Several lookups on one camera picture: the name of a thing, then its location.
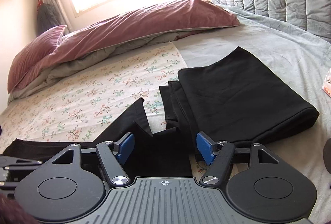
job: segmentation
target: pink blanket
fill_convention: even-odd
[[[160,33],[206,30],[239,25],[234,14],[207,0],[165,0],[150,7],[99,21],[64,38],[50,54],[36,62],[21,78],[8,77],[8,92],[25,88],[42,70],[128,41]],[[10,74],[19,63],[12,64]]]

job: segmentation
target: gray plastic base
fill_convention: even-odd
[[[199,186],[194,178],[141,178],[112,189],[89,215],[72,224],[257,224],[235,211],[217,189]],[[311,224],[307,219],[293,222]]]

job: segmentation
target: floral fabric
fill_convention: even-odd
[[[158,89],[186,68],[173,43],[139,48],[107,59],[22,99],[0,122],[0,152],[16,138],[30,141],[93,141],[142,97],[153,133],[165,129]]]

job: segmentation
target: light gray bed sheet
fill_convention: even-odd
[[[331,98],[322,90],[322,84],[331,67],[331,45],[287,22],[222,6],[238,15],[241,26],[201,33],[174,44],[188,67],[213,64],[240,46],[317,108],[320,116],[312,128],[271,143],[268,148],[315,184],[318,198],[310,220],[326,223],[331,220],[331,175],[324,166],[322,153],[325,142],[331,138]]]

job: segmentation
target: metal screw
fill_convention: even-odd
[[[213,185],[218,183],[218,178],[215,176],[206,176],[205,178],[202,179],[202,182],[208,185]]]
[[[129,181],[129,179],[126,176],[115,176],[112,179],[112,182],[116,185],[123,185],[125,183],[127,183]]]

